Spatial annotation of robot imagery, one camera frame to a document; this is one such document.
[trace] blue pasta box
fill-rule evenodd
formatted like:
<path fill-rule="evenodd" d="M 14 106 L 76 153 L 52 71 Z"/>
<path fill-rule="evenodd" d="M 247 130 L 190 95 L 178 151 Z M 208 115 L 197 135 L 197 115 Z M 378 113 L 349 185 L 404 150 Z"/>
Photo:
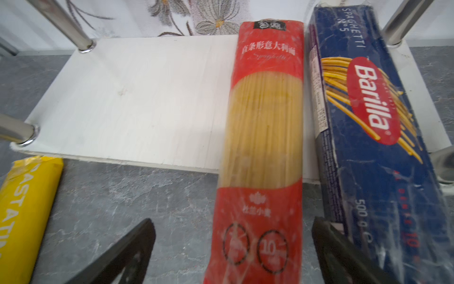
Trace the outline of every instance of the blue pasta box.
<path fill-rule="evenodd" d="M 454 283 L 447 207 L 372 7 L 317 6 L 309 33 L 325 217 L 401 283 Z"/>

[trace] nutrition label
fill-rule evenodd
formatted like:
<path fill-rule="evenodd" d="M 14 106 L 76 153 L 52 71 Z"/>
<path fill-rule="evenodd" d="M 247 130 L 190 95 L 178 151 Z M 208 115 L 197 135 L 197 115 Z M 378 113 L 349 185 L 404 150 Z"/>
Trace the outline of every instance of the nutrition label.
<path fill-rule="evenodd" d="M 314 121 L 316 121 L 315 138 L 320 132 L 328 129 L 326 119 L 325 96 L 321 84 L 320 63 L 318 58 L 317 46 L 314 46 L 309 53 L 309 64 L 311 67 L 312 81 L 312 107 L 314 111 Z"/>

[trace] barilla logo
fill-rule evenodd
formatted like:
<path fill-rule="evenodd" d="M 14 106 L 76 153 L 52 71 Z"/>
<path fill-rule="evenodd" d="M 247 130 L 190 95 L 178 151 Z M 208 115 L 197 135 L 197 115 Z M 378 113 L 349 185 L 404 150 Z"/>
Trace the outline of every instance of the barilla logo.
<path fill-rule="evenodd" d="M 353 113 L 381 144 L 393 145 L 400 137 L 400 119 L 381 71 L 365 57 L 354 58 L 347 70 L 347 89 Z"/>

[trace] white shelf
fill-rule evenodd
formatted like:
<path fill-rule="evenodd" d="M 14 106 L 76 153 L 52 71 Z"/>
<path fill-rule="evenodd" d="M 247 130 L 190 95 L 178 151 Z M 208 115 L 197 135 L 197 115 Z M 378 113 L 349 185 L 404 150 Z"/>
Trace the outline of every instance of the white shelf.
<path fill-rule="evenodd" d="M 216 173 L 237 35 L 102 39 L 74 52 L 28 123 L 37 140 L 15 151 Z M 429 151 L 450 145 L 406 44 L 391 51 Z M 303 178 L 318 181 L 308 72 Z"/>

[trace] spaghetti package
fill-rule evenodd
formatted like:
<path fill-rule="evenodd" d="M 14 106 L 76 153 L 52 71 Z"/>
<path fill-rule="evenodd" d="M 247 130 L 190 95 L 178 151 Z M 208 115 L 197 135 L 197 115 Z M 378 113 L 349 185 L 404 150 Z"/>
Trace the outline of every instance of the spaghetti package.
<path fill-rule="evenodd" d="M 205 284 L 299 283 L 303 31 L 240 27 Z"/>
<path fill-rule="evenodd" d="M 30 282 L 62 169 L 60 158 L 13 163 L 0 189 L 0 283 Z"/>
<path fill-rule="evenodd" d="M 316 7 L 309 32 L 325 217 L 401 283 L 454 283 L 447 208 L 372 8 Z"/>

